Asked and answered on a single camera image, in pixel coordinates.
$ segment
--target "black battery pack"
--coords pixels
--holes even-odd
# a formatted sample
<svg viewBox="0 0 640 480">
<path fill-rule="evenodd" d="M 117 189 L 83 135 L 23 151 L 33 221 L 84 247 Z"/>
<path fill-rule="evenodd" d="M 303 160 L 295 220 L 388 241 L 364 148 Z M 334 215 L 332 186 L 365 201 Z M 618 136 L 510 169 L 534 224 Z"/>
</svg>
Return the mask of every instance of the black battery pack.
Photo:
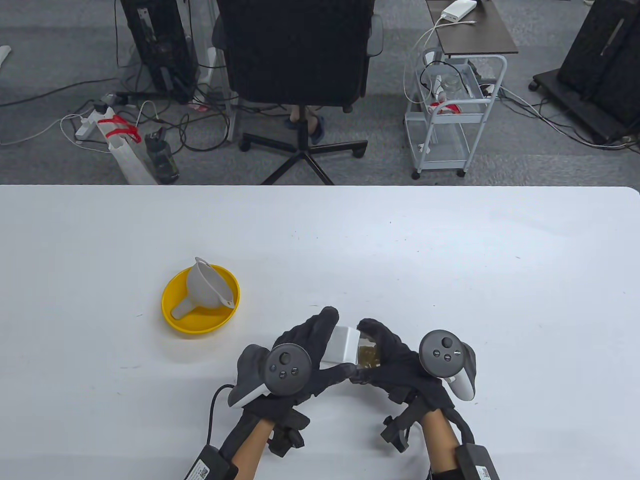
<svg viewBox="0 0 640 480">
<path fill-rule="evenodd" d="M 211 445 L 205 445 L 184 480 L 233 480 L 238 468 Z"/>
<path fill-rule="evenodd" d="M 456 448 L 456 459 L 465 480 L 500 480 L 489 452 L 481 445 L 460 445 Z"/>
</svg>

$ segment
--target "black water bottle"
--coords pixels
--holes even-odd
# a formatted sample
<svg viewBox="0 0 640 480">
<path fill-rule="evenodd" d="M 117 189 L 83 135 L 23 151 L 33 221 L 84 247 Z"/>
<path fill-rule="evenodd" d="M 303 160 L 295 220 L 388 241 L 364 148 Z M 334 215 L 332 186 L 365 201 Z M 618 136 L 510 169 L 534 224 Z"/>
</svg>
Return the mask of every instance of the black water bottle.
<svg viewBox="0 0 640 480">
<path fill-rule="evenodd" d="M 165 133 L 165 129 L 160 128 L 157 132 L 146 135 L 145 144 L 149 158 L 154 165 L 156 178 L 161 184 L 169 185 L 180 177 L 180 172 L 173 160 L 171 147 L 164 140 Z"/>
</svg>

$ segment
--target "white cable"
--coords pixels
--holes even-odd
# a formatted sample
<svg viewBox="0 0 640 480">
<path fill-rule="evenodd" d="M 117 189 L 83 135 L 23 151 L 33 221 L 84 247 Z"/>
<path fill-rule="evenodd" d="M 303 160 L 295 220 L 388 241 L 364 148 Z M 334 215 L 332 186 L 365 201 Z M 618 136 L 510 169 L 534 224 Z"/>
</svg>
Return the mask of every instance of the white cable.
<svg viewBox="0 0 640 480">
<path fill-rule="evenodd" d="M 101 154 L 111 154 L 111 152 L 105 152 L 105 151 L 103 151 L 103 150 L 96 150 L 95 148 L 82 147 L 81 145 L 78 145 L 74 140 L 72 140 L 71 138 L 69 138 L 69 137 L 67 136 L 67 133 L 65 132 L 64 128 L 62 127 L 62 123 L 63 123 L 65 120 L 68 120 L 69 118 L 77 118 L 77 117 L 82 118 L 82 115 L 80 115 L 79 113 L 72 113 L 72 114 L 70 114 L 70 115 L 66 115 L 66 116 L 64 116 L 64 117 L 60 118 L 60 120 L 59 120 L 59 121 L 60 121 L 60 131 L 62 132 L 62 135 L 64 135 L 64 136 L 65 136 L 65 138 L 66 138 L 67 140 L 69 140 L 69 141 L 71 142 L 71 144 L 72 144 L 72 145 L 74 145 L 74 146 L 76 146 L 76 147 L 78 147 L 78 148 L 81 148 L 81 149 L 83 149 L 83 150 L 91 150 L 92 152 L 100 152 Z"/>
<path fill-rule="evenodd" d="M 409 100 L 411 103 L 413 104 L 421 104 L 422 102 L 415 102 L 414 100 L 411 100 L 409 98 L 409 94 L 406 92 L 406 66 L 407 63 L 409 63 L 409 61 L 412 58 L 412 54 L 413 54 L 413 50 L 415 50 L 415 48 L 420 44 L 420 41 L 425 37 L 425 35 L 429 35 L 427 37 L 427 40 L 425 40 L 424 45 L 422 46 L 422 48 L 425 48 L 427 46 L 427 44 L 429 43 L 429 40 L 431 40 L 431 35 L 433 35 L 433 32 L 436 31 L 436 29 L 438 28 L 443 28 L 443 27 L 449 27 L 452 25 L 461 25 L 461 24 L 465 24 L 465 25 L 474 25 L 476 23 L 475 20 L 466 20 L 464 22 L 457 22 L 457 23 L 445 23 L 445 24 L 440 24 L 440 21 L 443 20 L 442 17 L 440 17 L 435 24 L 433 25 L 432 28 L 428 29 L 426 32 L 424 32 L 422 34 L 422 36 L 420 38 L 418 38 L 418 41 L 414 43 L 413 47 L 411 47 L 411 49 L 409 50 L 409 53 L 407 54 L 407 58 L 404 61 L 404 69 L 403 69 L 403 73 L 402 73 L 402 87 L 404 90 L 404 97 Z"/>
<path fill-rule="evenodd" d="M 150 103 L 151 105 L 154 106 L 154 111 L 156 112 L 156 120 L 160 120 L 160 118 L 158 118 L 158 109 L 156 108 L 156 104 L 154 104 L 151 100 L 145 100 L 144 102 L 142 102 L 142 107 L 140 107 L 140 113 L 138 113 L 138 119 L 136 120 L 136 126 L 138 126 L 138 124 L 140 123 L 140 116 L 142 115 L 142 111 L 145 108 L 145 105 Z"/>
<path fill-rule="evenodd" d="M 89 112 L 89 110 L 85 110 L 81 113 L 78 113 L 76 115 L 84 115 L 85 113 Z M 21 140 L 14 140 L 14 141 L 10 141 L 8 143 L 2 143 L 0 141 L 0 147 L 8 147 L 9 145 L 16 145 L 18 143 L 22 143 L 23 141 L 27 141 L 27 140 L 33 140 L 36 137 L 39 137 L 40 135 L 42 135 L 43 133 L 48 132 L 49 130 L 51 130 L 55 125 L 58 124 L 58 122 L 60 121 L 60 119 L 56 120 L 55 122 L 53 122 L 51 125 L 49 125 L 47 128 L 45 128 L 42 132 L 36 133 L 35 135 L 31 135 L 30 137 L 27 138 L 23 138 Z"/>
<path fill-rule="evenodd" d="M 527 107 L 529 107 L 531 109 L 531 111 L 536 115 L 536 117 L 538 117 L 540 120 L 542 120 L 547 125 L 549 125 L 551 128 L 553 128 L 553 130 L 555 130 L 558 133 L 561 133 L 562 135 L 564 135 L 566 137 L 571 138 L 572 140 L 577 141 L 578 143 L 586 145 L 587 147 L 601 148 L 603 150 L 623 150 L 623 149 L 625 149 L 627 147 L 632 147 L 633 145 L 636 144 L 635 142 L 630 142 L 630 143 L 622 143 L 621 145 L 596 145 L 595 143 L 589 143 L 588 141 L 584 141 L 581 138 L 572 137 L 567 132 L 564 132 L 564 131 L 560 130 L 558 127 L 556 127 L 545 116 L 541 115 L 540 112 L 538 112 L 538 110 L 536 110 L 536 108 L 532 104 L 527 102 L 521 96 L 516 95 L 511 90 L 508 90 L 507 88 L 505 88 L 503 86 L 501 86 L 500 88 L 502 88 L 505 92 L 510 93 L 511 95 L 516 97 L 520 102 L 524 103 Z"/>
</svg>

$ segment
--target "cart wheel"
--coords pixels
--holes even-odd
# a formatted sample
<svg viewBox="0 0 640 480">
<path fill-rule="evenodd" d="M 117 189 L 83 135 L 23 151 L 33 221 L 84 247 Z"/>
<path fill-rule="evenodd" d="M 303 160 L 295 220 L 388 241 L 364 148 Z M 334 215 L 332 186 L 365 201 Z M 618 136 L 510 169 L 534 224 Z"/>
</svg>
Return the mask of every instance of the cart wheel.
<svg viewBox="0 0 640 480">
<path fill-rule="evenodd" d="M 607 143 L 607 140 L 598 133 L 594 133 L 593 135 L 591 135 L 591 139 L 596 145 L 606 145 Z"/>
</svg>

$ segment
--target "small brown table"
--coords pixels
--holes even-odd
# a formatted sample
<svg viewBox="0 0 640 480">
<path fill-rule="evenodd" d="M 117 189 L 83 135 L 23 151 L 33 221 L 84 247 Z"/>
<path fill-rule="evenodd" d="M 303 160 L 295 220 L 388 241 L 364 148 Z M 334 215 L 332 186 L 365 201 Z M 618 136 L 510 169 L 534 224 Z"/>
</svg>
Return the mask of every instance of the small brown table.
<svg viewBox="0 0 640 480">
<path fill-rule="evenodd" d="M 454 0 L 426 0 L 431 19 L 435 23 L 442 10 Z M 445 55 L 491 55 L 518 53 L 511 34 L 504 25 L 495 3 L 478 1 L 474 11 L 464 20 L 475 20 L 475 25 L 459 25 L 436 29 Z"/>
</svg>

